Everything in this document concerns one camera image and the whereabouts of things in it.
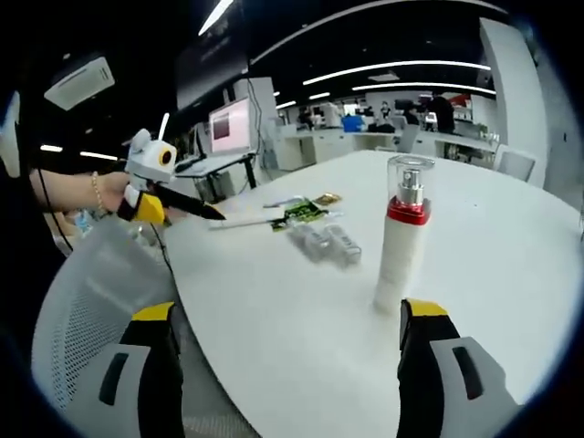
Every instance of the ceiling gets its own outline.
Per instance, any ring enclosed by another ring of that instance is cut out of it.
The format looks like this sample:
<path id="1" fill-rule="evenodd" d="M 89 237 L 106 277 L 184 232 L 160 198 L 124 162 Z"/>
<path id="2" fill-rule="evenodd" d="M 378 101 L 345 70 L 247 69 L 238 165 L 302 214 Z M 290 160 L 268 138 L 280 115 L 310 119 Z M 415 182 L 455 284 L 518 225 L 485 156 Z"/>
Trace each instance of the ceiling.
<path id="1" fill-rule="evenodd" d="M 73 8 L 43 6 L 45 10 L 35 6 L 32 18 L 23 10 L 21 18 L 35 32 L 25 43 L 16 44 L 23 94 L 21 121 L 26 127 L 27 144 L 40 165 L 61 172 L 92 170 L 107 162 L 79 157 L 79 151 L 123 157 L 127 148 L 121 144 L 138 129 L 157 130 L 163 113 L 176 111 L 174 60 L 189 45 L 197 44 L 198 30 L 215 2 L 155 0 L 122 10 L 118 2 L 104 0 L 90 14 L 85 4 Z M 255 0 L 244 1 L 242 8 L 241 2 L 235 0 L 229 14 L 240 14 L 245 21 L 250 59 L 304 26 L 368 3 Z M 305 32 L 259 59 L 250 73 L 272 77 L 275 89 L 281 92 L 281 103 L 291 99 L 301 102 L 324 91 L 333 97 L 347 96 L 352 87 L 372 83 L 368 79 L 371 74 L 385 72 L 356 73 L 302 85 L 303 80 L 346 68 L 416 59 L 481 63 L 479 16 L 508 19 L 493 9 L 460 2 L 381 5 Z M 56 74 L 91 54 L 106 57 L 116 80 L 113 87 L 70 111 L 44 99 Z M 476 85 L 476 70 L 472 68 L 418 66 L 392 70 L 401 81 Z M 210 96 L 209 102 L 217 100 L 213 93 Z M 40 144 L 64 150 L 40 153 Z"/>

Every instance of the hand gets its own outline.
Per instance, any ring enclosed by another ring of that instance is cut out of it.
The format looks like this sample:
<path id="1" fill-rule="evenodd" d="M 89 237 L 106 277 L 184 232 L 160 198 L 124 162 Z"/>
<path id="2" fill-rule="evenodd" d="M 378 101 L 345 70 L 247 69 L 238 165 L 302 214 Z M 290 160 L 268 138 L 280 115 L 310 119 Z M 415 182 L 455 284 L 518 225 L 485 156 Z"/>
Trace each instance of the hand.
<path id="1" fill-rule="evenodd" d="M 124 190 L 130 182 L 130 176 L 124 172 L 113 172 L 98 176 L 98 190 L 103 208 L 117 212 L 124 197 Z"/>

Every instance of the round white table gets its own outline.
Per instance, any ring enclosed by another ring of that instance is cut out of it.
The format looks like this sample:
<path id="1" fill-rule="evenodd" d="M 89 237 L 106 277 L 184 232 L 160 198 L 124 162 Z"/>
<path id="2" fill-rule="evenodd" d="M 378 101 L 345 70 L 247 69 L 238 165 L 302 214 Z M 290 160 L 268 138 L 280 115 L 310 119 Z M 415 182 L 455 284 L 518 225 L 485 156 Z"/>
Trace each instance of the round white table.
<path id="1" fill-rule="evenodd" d="M 361 264 L 313 265 L 268 225 L 166 232 L 181 301 L 237 408 L 264 437 L 393 436 L 398 321 L 371 307 L 387 203 L 387 152 L 356 152 L 235 197 L 225 212 L 337 193 Z M 412 295 L 445 307 L 506 371 L 518 403 L 558 363 L 581 305 L 579 213 L 509 176 L 438 160 L 422 278 Z"/>

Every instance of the spray bottle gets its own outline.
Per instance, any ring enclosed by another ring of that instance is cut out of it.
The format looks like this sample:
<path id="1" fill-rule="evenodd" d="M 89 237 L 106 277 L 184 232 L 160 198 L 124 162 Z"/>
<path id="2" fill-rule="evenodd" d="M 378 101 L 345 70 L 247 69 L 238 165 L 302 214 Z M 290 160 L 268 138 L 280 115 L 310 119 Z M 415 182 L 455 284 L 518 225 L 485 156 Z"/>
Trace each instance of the spray bottle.
<path id="1" fill-rule="evenodd" d="M 399 155 L 388 161 L 389 204 L 374 304 L 400 315 L 400 304 L 415 286 L 430 223 L 429 188 L 434 161 Z"/>

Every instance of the computer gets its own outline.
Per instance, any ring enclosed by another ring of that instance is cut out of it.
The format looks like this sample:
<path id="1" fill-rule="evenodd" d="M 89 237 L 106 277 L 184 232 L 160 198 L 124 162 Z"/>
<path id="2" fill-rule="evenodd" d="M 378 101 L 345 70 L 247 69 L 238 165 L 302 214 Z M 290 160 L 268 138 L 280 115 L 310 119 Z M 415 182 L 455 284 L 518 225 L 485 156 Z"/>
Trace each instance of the computer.
<path id="1" fill-rule="evenodd" d="M 250 152 L 249 98 L 213 111 L 209 131 L 212 156 Z"/>

